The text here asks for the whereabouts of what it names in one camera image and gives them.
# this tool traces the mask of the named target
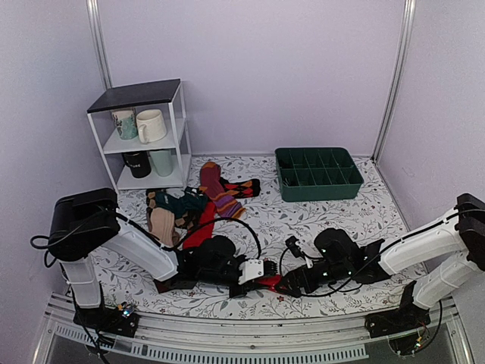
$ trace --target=black shelf top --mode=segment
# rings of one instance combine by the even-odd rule
[[[176,80],[138,83],[136,85],[107,89],[94,104],[88,108],[88,114],[99,111],[130,108],[133,106],[163,104],[172,102],[180,85]]]

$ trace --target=cream mug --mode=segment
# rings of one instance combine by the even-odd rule
[[[145,110],[136,116],[138,136],[143,144],[155,142],[167,135],[164,117],[158,109]]]

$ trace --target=floral floor mat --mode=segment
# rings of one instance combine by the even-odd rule
[[[325,228],[342,228],[361,246],[381,237],[397,237],[405,232],[389,192],[367,158],[355,159],[365,180],[355,199],[294,203],[281,199],[274,157],[195,157],[192,159],[189,186],[199,185],[200,168],[209,160],[221,166],[223,177],[229,181],[261,180],[261,194],[240,201],[246,207],[242,220],[258,233],[262,258],[278,262],[285,247],[284,240],[291,235],[308,244],[306,251],[316,255],[313,239]],[[146,228],[144,190],[121,191],[119,203],[126,213]],[[238,253],[252,257],[257,252],[251,235],[239,224],[219,222],[214,234],[229,237]],[[227,288],[209,284],[198,284],[194,290],[159,294],[147,272],[104,248],[93,252],[93,261],[109,305],[127,301],[135,303],[138,310],[144,312],[242,320],[314,318],[397,306],[404,286],[425,274],[424,266],[416,265],[388,281],[325,298],[295,299],[269,290],[257,290],[243,298],[229,299]],[[286,254],[283,273],[302,264],[305,264],[302,259]],[[347,288],[353,287],[356,285],[352,283]],[[315,293],[326,291],[327,287]]]

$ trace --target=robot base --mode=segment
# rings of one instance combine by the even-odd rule
[[[95,309],[82,309],[76,306],[74,323],[110,334],[135,337],[139,316],[135,312],[124,314],[123,310],[105,307],[105,300],[101,294],[101,305]]]
[[[372,313],[365,317],[365,328],[371,337],[397,334],[431,323],[429,310],[420,309],[412,303],[415,285],[416,281],[413,281],[405,287],[398,309]]]

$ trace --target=metal pole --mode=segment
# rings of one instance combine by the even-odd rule
[[[380,157],[382,156],[387,134],[389,133],[391,120],[393,119],[394,108],[396,107],[402,72],[404,71],[406,55],[408,54],[409,42],[411,40],[412,22],[415,16],[415,2],[415,0],[406,0],[404,7],[401,39],[399,41],[399,52],[396,59],[396,66],[394,67],[393,82],[391,83],[389,96],[387,98],[386,111],[384,112],[383,121],[380,125],[377,142],[374,147],[374,152],[372,153],[372,159],[376,165],[379,164]]]
[[[99,17],[98,0],[86,0],[88,8],[89,26],[91,27],[92,42],[96,52],[99,73],[105,89],[112,88],[108,60],[106,58],[105,42]]]

